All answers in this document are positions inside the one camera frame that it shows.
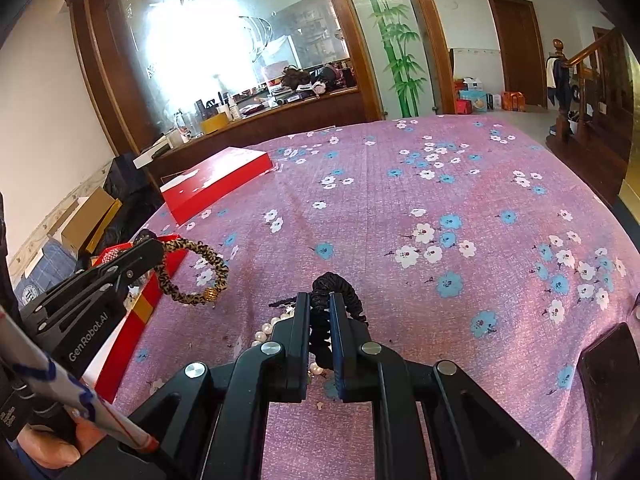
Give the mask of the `person left hand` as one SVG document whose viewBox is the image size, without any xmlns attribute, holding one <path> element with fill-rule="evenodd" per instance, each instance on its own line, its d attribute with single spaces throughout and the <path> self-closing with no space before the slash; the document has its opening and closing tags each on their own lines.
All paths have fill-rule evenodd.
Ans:
<svg viewBox="0 0 640 480">
<path fill-rule="evenodd" d="M 75 417 L 75 443 L 59 438 L 51 431 L 25 426 L 17 436 L 23 451 L 38 465 L 47 469 L 61 469 L 73 465 L 98 444 L 105 434 L 92 422 Z"/>
</svg>

